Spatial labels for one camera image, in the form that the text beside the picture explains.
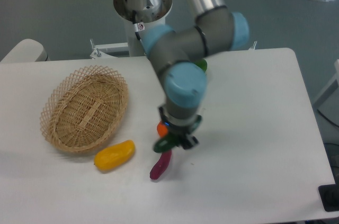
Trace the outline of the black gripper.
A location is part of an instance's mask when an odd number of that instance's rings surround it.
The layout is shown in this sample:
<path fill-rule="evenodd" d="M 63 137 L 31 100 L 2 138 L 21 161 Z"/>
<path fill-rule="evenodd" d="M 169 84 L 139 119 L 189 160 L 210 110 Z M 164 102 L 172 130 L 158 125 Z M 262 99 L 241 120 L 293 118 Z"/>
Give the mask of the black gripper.
<path fill-rule="evenodd" d="M 167 111 L 165 106 L 158 108 L 160 121 L 166 125 L 169 132 L 180 137 L 180 144 L 183 149 L 191 149 L 199 144 L 199 141 L 193 135 L 202 122 L 202 116 L 193 114 L 189 118 L 175 118 Z"/>

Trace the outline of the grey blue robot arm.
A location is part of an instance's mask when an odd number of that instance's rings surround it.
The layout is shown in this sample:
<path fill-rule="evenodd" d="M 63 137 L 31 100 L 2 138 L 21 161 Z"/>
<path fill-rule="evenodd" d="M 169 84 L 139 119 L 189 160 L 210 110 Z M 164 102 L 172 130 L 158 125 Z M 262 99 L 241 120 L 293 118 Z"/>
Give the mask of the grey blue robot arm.
<path fill-rule="evenodd" d="M 230 12 L 224 0 L 187 2 L 195 25 L 175 32 L 164 23 L 172 0 L 113 0 L 115 11 L 129 23 L 130 55 L 147 57 L 165 93 L 165 103 L 158 110 L 168 134 L 154 144 L 157 153 L 198 144 L 193 132 L 202 120 L 197 110 L 207 88 L 207 77 L 198 63 L 236 49 L 249 38 L 246 19 Z"/>

